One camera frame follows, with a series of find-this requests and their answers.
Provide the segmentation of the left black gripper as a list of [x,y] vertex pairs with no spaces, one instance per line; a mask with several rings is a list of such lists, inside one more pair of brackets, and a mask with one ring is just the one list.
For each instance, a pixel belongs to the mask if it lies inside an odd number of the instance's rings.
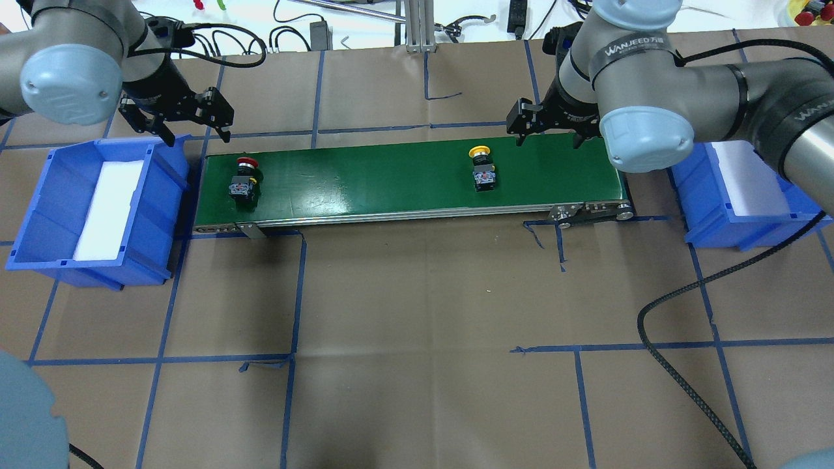
[[162,62],[145,78],[124,82],[117,111],[138,134],[152,134],[165,145],[175,146],[175,134],[166,122],[191,121],[212,128],[230,143],[235,110],[218,88],[196,93],[175,63]]

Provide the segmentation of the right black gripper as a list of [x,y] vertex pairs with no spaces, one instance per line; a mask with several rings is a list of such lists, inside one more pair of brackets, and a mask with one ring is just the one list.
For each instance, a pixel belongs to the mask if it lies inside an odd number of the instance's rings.
[[506,133],[518,147],[525,139],[546,130],[571,130],[572,148],[578,150],[591,137],[601,137],[597,104],[573,98],[555,77],[539,105],[519,98],[506,117]]

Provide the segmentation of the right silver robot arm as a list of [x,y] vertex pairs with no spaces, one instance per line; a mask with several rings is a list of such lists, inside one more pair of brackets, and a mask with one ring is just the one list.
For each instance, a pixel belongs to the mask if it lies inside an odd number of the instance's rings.
[[612,166],[645,173],[696,143],[746,141],[832,214],[832,59],[792,40],[747,40],[682,57],[667,27],[680,1],[595,1],[539,104],[506,118],[518,145],[546,130],[602,137]]

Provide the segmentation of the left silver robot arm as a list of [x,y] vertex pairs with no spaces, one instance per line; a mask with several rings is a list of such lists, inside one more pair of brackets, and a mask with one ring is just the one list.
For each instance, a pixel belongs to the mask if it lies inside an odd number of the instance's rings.
[[21,1],[29,30],[2,35],[2,122],[30,113],[90,126],[119,113],[172,146],[169,122],[231,139],[235,111],[220,90],[196,92],[172,59],[180,23],[160,38],[130,1]]

